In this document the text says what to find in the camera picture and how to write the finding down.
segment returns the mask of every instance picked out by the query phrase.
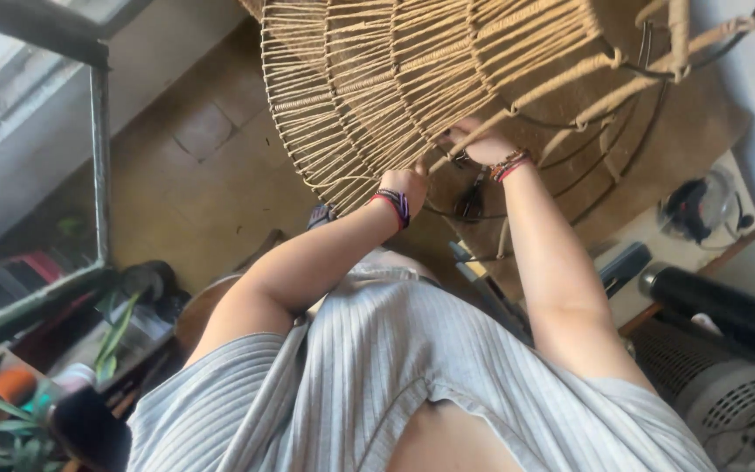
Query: beaded bracelet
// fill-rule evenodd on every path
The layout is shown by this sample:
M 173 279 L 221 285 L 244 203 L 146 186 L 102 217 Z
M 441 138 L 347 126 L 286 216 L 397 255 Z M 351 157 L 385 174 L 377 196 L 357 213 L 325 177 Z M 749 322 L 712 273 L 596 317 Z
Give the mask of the beaded bracelet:
M 392 208 L 395 209 L 395 216 L 398 217 L 398 230 L 406 229 L 409 226 L 409 203 L 404 192 L 394 191 L 389 188 L 379 188 L 369 201 L 376 198 L 386 200 L 392 204 Z
M 532 154 L 526 148 L 517 148 L 510 152 L 506 159 L 491 167 L 491 178 L 496 182 L 502 182 L 512 170 L 519 166 L 532 162 Z

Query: woman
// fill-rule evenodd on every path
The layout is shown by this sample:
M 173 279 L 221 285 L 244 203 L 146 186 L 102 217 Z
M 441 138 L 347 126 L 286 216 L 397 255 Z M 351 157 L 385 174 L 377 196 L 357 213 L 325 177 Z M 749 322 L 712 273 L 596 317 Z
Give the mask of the woman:
M 270 251 L 223 297 L 184 370 L 139 402 L 129 469 L 714 469 L 619 342 L 528 153 L 493 134 L 467 152 L 506 193 L 537 351 L 372 252 L 424 203 L 426 178 L 393 170 L 363 208 Z

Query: green plant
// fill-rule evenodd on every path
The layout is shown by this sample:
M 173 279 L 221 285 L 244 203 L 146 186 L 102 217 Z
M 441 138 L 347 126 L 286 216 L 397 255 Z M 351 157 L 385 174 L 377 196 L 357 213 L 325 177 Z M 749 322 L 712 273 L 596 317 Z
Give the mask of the green plant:
M 130 297 L 127 301 L 127 305 L 124 306 L 124 311 L 121 313 L 121 316 L 110 325 L 109 331 L 104 334 L 104 338 L 100 342 L 100 350 L 95 359 L 95 376 L 99 384 L 111 379 L 112 375 L 115 374 L 116 368 L 118 367 L 118 359 L 115 355 L 116 349 L 118 348 L 118 344 L 120 343 L 124 332 L 127 331 L 127 327 L 130 325 L 132 310 L 135 308 L 136 301 L 139 299 L 140 295 L 141 293 L 136 293 Z M 115 296 L 116 295 L 113 293 L 110 297 L 110 302 L 108 304 L 108 310 L 110 312 L 115 302 Z
M 40 384 L 30 412 L 0 400 L 0 470 L 55 472 L 62 467 L 62 462 L 51 460 L 56 442 L 43 424 L 48 385 Z

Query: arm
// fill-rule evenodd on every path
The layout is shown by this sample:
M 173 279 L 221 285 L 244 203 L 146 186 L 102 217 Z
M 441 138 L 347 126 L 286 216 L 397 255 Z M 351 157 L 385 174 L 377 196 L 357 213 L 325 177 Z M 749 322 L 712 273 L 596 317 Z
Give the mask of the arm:
M 380 187 L 404 192 L 413 218 L 424 204 L 427 181 L 412 170 L 391 170 Z M 397 231 L 392 205 L 374 200 L 271 250 L 217 304 L 186 365 L 247 334 L 287 334 L 296 316 Z
M 477 125 L 463 120 L 451 130 L 451 138 L 458 140 Z M 489 166 L 512 150 L 494 134 L 467 148 L 474 160 Z M 620 343 L 593 261 L 537 170 L 531 164 L 519 166 L 502 185 L 537 349 L 580 377 L 615 377 L 654 392 Z

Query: woven rope basket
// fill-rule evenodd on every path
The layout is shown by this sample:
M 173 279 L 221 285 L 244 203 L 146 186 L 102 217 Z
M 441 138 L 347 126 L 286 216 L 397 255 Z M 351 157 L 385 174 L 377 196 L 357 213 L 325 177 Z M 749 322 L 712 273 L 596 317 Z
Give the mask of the woven rope basket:
M 655 0 L 637 21 L 664 3 Z M 689 41 L 689 0 L 670 0 L 668 10 L 673 52 L 649 70 L 675 80 L 689 70 L 690 53 L 755 26 L 734 20 Z M 345 214 L 369 199 L 384 171 L 431 152 L 451 124 L 500 100 L 508 84 L 601 36 L 589 0 L 267 0 L 263 73 L 278 132 L 300 176 Z M 430 171 L 527 103 L 622 62 L 611 49 L 532 85 L 442 153 Z M 636 77 L 576 117 L 575 128 L 657 82 Z M 570 132 L 556 135 L 542 156 Z

